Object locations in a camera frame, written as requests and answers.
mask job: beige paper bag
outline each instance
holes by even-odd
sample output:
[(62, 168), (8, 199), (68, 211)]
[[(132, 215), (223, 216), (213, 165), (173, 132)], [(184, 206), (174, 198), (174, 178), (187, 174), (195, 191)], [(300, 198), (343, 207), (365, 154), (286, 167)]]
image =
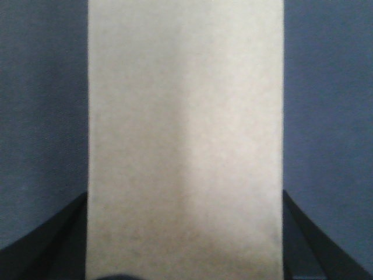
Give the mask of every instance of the beige paper bag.
[(282, 279), (280, 0), (90, 0), (87, 278)]

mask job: black object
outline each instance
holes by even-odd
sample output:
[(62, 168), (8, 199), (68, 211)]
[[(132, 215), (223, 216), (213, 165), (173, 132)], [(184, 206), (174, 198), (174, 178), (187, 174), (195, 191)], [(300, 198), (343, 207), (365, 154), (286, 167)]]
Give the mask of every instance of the black object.
[(142, 280), (142, 279), (136, 278), (134, 276), (129, 276), (129, 275), (114, 275), (114, 276), (100, 278), (97, 280)]

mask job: fabric surface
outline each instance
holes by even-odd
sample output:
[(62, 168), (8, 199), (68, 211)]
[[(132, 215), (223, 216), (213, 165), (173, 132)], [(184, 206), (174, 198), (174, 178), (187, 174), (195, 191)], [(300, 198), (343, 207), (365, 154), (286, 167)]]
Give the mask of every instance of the fabric surface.
[(371, 274), (372, 29), (372, 1), (286, 1), (284, 187)]
[(87, 278), (282, 279), (282, 1), (89, 5)]
[(87, 188), (87, 3), (0, 1), (0, 249)]

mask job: gray cloth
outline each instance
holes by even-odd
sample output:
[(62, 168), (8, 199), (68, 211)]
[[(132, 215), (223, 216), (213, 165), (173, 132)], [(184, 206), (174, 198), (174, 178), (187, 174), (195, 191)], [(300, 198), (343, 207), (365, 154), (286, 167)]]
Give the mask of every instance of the gray cloth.
[(370, 273), (372, 30), (372, 1), (286, 1), (284, 186)]
[(0, 11), (1, 249), (86, 190), (87, 3)]

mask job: blue fabric background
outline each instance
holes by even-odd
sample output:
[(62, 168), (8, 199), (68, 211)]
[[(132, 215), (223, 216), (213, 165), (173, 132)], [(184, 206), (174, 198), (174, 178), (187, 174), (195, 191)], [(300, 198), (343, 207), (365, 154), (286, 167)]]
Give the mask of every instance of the blue fabric background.
[(284, 187), (373, 273), (373, 1), (287, 0)]

